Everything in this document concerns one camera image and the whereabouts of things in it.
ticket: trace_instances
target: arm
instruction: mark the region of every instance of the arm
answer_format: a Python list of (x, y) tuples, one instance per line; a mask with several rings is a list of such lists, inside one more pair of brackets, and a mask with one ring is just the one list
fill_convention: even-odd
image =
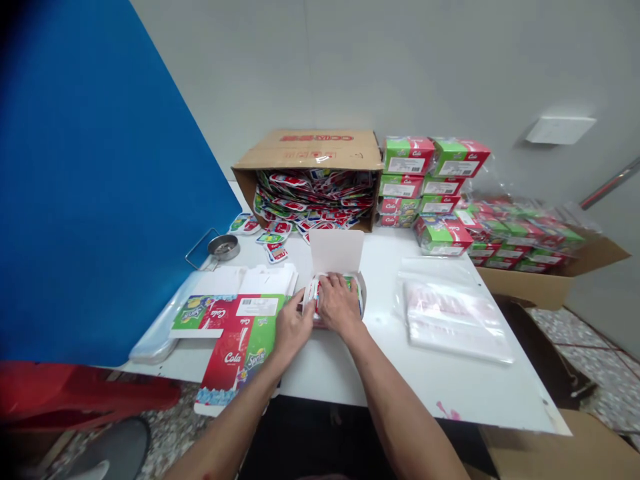
[(341, 275), (321, 277), (318, 312), (351, 352), (380, 442), (401, 479), (469, 479), (440, 425), (360, 320), (357, 292)]
[(296, 306), (303, 296), (304, 289), (280, 310), (273, 352), (262, 368), (170, 468), (165, 480), (235, 478), (278, 380), (311, 335), (315, 302), (300, 315)]

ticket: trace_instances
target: red chair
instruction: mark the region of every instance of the red chair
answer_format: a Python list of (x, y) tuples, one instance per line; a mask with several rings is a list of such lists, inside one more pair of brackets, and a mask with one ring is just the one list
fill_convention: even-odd
[(109, 381), (111, 374), (84, 365), (0, 362), (0, 419), (20, 431), (89, 430), (170, 409), (180, 399), (172, 380), (134, 375), (130, 382)]

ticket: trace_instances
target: light switch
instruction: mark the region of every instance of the light switch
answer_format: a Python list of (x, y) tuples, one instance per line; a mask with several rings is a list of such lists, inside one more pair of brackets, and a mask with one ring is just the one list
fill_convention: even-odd
[(573, 145), (593, 126), (588, 117), (540, 117), (527, 140), (532, 143)]

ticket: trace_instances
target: blue partition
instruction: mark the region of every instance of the blue partition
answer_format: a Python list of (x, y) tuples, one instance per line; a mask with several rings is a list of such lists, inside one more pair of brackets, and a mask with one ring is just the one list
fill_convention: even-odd
[(193, 270), (188, 250), (241, 209), (127, 0), (32, 2), (15, 33), (0, 359), (121, 365)]

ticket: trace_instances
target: tiled floor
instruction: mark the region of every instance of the tiled floor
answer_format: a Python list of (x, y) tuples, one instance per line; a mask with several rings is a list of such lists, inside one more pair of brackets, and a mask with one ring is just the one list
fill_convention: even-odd
[[(640, 363), (630, 358), (568, 310), (531, 310), (531, 314), (564, 357), (599, 388), (583, 402), (582, 410), (598, 416), (613, 430), (628, 435), (640, 449)], [(151, 449), (138, 480), (162, 477), (169, 466), (200, 436), (208, 417), (193, 412), (198, 384), (185, 383), (174, 408), (146, 412), (151, 428)], [(55, 462), (50, 479), (63, 479), (67, 466), (82, 452), (92, 435), (79, 435)]]

